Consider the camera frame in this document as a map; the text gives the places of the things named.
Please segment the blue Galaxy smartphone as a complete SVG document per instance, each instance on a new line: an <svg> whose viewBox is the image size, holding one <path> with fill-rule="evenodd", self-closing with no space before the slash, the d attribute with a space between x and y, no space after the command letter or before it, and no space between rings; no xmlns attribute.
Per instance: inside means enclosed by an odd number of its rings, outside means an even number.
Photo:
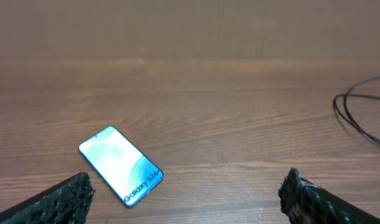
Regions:
<svg viewBox="0 0 380 224"><path fill-rule="evenodd" d="M114 126L79 144L78 150L128 208L164 179L163 171Z"/></svg>

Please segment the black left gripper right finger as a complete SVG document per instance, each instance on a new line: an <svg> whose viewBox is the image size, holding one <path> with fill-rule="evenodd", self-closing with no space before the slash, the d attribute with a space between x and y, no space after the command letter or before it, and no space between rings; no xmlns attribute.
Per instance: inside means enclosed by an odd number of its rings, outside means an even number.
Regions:
<svg viewBox="0 0 380 224"><path fill-rule="evenodd" d="M296 168L284 178L278 196L291 224L380 224L380 218L304 179Z"/></svg>

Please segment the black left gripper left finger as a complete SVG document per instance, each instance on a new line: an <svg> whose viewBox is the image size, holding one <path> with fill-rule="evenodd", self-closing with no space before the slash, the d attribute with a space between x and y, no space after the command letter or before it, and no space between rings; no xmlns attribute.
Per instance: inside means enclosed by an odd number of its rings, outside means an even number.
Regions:
<svg viewBox="0 0 380 224"><path fill-rule="evenodd" d="M0 212L1 224L84 224L95 189L79 172L43 192Z"/></svg>

